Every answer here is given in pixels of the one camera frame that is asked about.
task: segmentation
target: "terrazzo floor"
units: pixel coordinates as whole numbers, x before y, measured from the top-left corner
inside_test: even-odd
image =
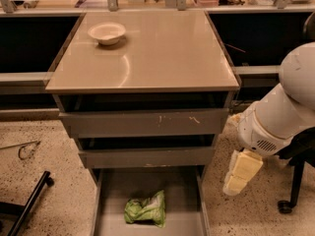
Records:
[[[48,170],[55,183],[44,187],[19,235],[90,235],[95,182],[61,122],[45,119],[17,121],[0,116],[0,148],[40,141],[24,160],[19,159],[17,147],[0,150],[0,201],[23,205]],[[315,235],[314,168],[307,164],[304,169],[293,213],[280,214],[277,201],[289,199],[292,168],[276,156],[265,159],[263,169],[240,195],[229,197],[221,191],[229,157],[236,148],[236,123],[229,118],[203,182],[211,235]],[[6,235],[8,228],[4,223],[0,235]]]

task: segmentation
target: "chair leg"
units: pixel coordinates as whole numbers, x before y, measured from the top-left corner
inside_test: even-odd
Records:
[[[304,170],[304,161],[299,161],[294,166],[293,183],[291,187],[290,201],[279,201],[278,210],[280,213],[291,213],[292,209],[296,206],[299,190],[301,187],[302,176]]]

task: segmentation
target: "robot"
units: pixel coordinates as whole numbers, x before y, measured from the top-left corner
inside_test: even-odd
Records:
[[[232,154],[223,191],[239,194],[263,166],[263,158],[287,147],[293,137],[315,127],[315,42],[286,55],[280,83],[239,116],[242,151]]]

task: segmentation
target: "green plastic bag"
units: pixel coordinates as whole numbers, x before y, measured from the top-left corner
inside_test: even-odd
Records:
[[[165,227],[164,191],[159,191],[152,198],[143,201],[129,200],[125,207],[124,217],[130,224],[151,220],[157,227]]]

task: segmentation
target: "speckled floor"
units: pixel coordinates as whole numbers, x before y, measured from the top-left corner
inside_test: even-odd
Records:
[[[0,148],[29,141],[40,144],[25,160],[19,159],[16,147],[0,150],[0,201],[23,205],[45,170],[51,172],[55,184],[44,187],[19,235],[90,235],[95,182],[82,165],[75,144],[58,120],[2,119]],[[235,123],[229,119],[203,184],[211,235],[315,235],[314,168],[305,167],[293,213],[280,214],[277,201],[289,198],[292,168],[276,156],[265,160],[264,168],[240,195],[222,193],[229,157],[235,148],[239,148]],[[4,223],[0,235],[6,235],[8,227]]]

